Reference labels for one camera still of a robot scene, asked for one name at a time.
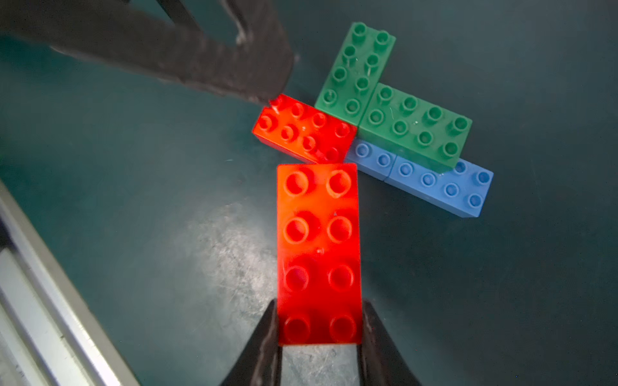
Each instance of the lego stud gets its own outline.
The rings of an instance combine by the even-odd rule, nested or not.
[[[391,102],[392,99],[392,88],[388,87],[388,86],[384,86],[380,89],[380,92],[378,93],[378,102],[380,102],[380,104],[383,105],[387,105]]]
[[[283,96],[279,95],[277,98],[271,101],[271,108],[275,110],[277,113],[283,106]]]
[[[395,121],[395,123],[393,123],[392,125],[392,132],[395,133],[395,135],[405,135],[408,132],[408,124],[405,123],[405,121],[403,120],[397,120]]]
[[[311,121],[316,128],[322,128],[326,125],[326,115],[319,112],[311,118]]]
[[[283,142],[292,142],[296,139],[298,135],[298,129],[293,125],[285,125],[281,129],[281,140]]]
[[[305,113],[305,107],[300,103],[295,103],[292,105],[292,117],[296,119],[300,119]]]
[[[337,103],[337,92],[332,88],[326,90],[322,95],[322,102],[327,106],[332,106]]]
[[[440,150],[442,151],[442,155],[444,157],[453,158],[457,155],[457,152],[459,151],[459,146],[457,146],[457,143],[447,142],[444,146],[440,148]]]
[[[341,66],[336,67],[335,71],[332,72],[332,80],[338,84],[342,85],[345,83],[347,79],[347,70]]]
[[[258,127],[264,132],[271,131],[276,126],[276,120],[270,115],[263,115],[258,119]]]
[[[286,177],[286,182],[283,185],[283,189],[290,197],[304,195],[309,189],[309,178],[307,177],[307,174],[301,171],[290,173]]]
[[[348,314],[338,315],[331,319],[329,331],[335,342],[349,342],[356,335],[356,323]]]
[[[341,59],[343,59],[344,64],[347,67],[353,67],[356,63],[356,48],[354,48],[354,46],[347,46],[344,48],[344,53],[341,55]]]
[[[483,205],[483,197],[476,193],[472,193],[468,196],[468,205],[470,205],[471,208],[480,208],[480,206]]]
[[[341,264],[328,271],[328,284],[335,291],[347,291],[354,284],[354,272],[349,266]]]
[[[456,183],[447,183],[442,189],[448,198],[457,197],[459,194],[459,186]]]
[[[356,94],[365,95],[367,91],[369,91],[369,79],[366,77],[360,77],[356,79],[356,83],[354,84],[354,91]]]
[[[311,135],[306,136],[305,138],[303,138],[303,150],[308,152],[308,153],[313,153],[315,151],[315,147],[316,147],[316,141],[315,138],[313,138]]]
[[[436,184],[436,176],[433,173],[425,173],[421,176],[421,185],[425,188],[431,188]]]
[[[354,44],[360,44],[365,41],[367,26],[364,23],[356,23],[352,29],[352,41]]]
[[[453,168],[453,173],[462,175],[462,174],[466,173],[467,170],[468,170],[468,167],[466,166],[466,164],[464,162],[457,161],[457,164]]]
[[[480,187],[482,187],[483,185],[487,185],[490,180],[491,177],[487,172],[474,173],[474,175],[472,176],[472,181],[474,181],[474,184]]]
[[[289,291],[297,292],[307,288],[309,274],[301,266],[289,267],[285,273],[284,285]]]
[[[373,49],[376,50],[376,52],[383,52],[388,47],[389,39],[390,36],[388,32],[381,30],[378,32],[376,40],[373,42]]]
[[[380,63],[380,57],[376,54],[371,54],[365,61],[365,75],[368,77],[378,70],[378,63]]]
[[[326,226],[328,238],[333,243],[341,244],[352,236],[352,222],[344,216],[337,216]]]
[[[378,156],[378,159],[376,160],[376,162],[378,163],[378,166],[380,167],[387,167],[388,165],[391,164],[391,156],[386,154],[386,153],[382,153]]]
[[[366,158],[371,154],[371,148],[365,143],[359,143],[354,149],[354,153],[358,158]]]
[[[433,125],[442,118],[442,109],[437,106],[433,106],[431,109],[425,112],[425,120],[428,125]]]
[[[350,135],[350,125],[341,122],[341,124],[335,128],[335,135],[339,138],[347,137]]]
[[[292,344],[305,343],[311,334],[309,317],[303,314],[288,317],[283,324],[283,333],[287,341]]]
[[[302,217],[294,217],[287,222],[283,237],[290,244],[301,244],[309,236],[309,224]]]
[[[352,179],[343,170],[334,170],[326,181],[326,191],[333,198],[344,196],[351,187]]]
[[[380,109],[373,109],[367,118],[369,123],[374,126],[380,126],[384,122],[384,113]]]
[[[360,102],[357,99],[348,99],[345,103],[345,113],[352,117],[357,115],[360,111]]]
[[[451,123],[449,123],[447,130],[450,135],[460,135],[465,132],[468,128],[468,120],[463,117],[459,117],[454,119]]]
[[[417,144],[422,148],[426,148],[433,142],[433,134],[430,132],[420,132],[417,136]]]
[[[409,96],[401,102],[399,110],[401,110],[401,113],[404,115],[404,117],[407,117],[408,115],[412,114],[412,112],[417,108],[417,106],[418,99],[414,96]]]
[[[401,177],[409,177],[414,173],[414,166],[412,166],[409,162],[404,162],[399,165],[399,170],[397,171]]]
[[[337,150],[336,148],[328,149],[326,153],[324,154],[324,158],[328,162],[335,161],[337,158],[339,158],[339,150]]]

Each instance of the blue lego stud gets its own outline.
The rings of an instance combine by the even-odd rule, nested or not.
[[[361,172],[384,181],[391,173],[396,157],[389,151],[356,138],[345,156],[345,161],[354,162]]]

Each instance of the dark green table surface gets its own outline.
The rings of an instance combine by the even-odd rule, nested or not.
[[[155,12],[154,0],[137,6]],[[189,1],[233,41],[216,3]],[[313,103],[353,21],[382,81],[474,120],[479,219],[359,176],[363,295],[426,386],[618,384],[618,12],[606,0],[277,2]],[[276,296],[260,107],[0,38],[0,178],[144,385],[216,385]],[[284,383],[358,382],[354,348]]]

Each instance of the lego brick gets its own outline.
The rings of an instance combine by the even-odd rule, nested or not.
[[[356,138],[352,142],[345,161],[354,162],[361,172],[384,181],[391,173],[396,157],[389,151]]]
[[[277,168],[279,344],[361,342],[355,164]]]
[[[397,157],[385,182],[459,217],[478,217],[493,178],[493,172],[463,159],[450,172],[437,174]]]
[[[386,31],[353,23],[315,107],[358,126],[395,40]]]
[[[262,110],[253,128],[262,143],[313,164],[343,162],[356,132],[356,126],[283,94]]]
[[[438,173],[452,170],[472,120],[378,84],[358,137]]]

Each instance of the green lego stud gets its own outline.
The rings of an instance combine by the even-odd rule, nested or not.
[[[358,137],[438,173],[455,167],[472,121],[379,83]]]
[[[358,126],[395,40],[387,31],[353,23],[315,107]]]

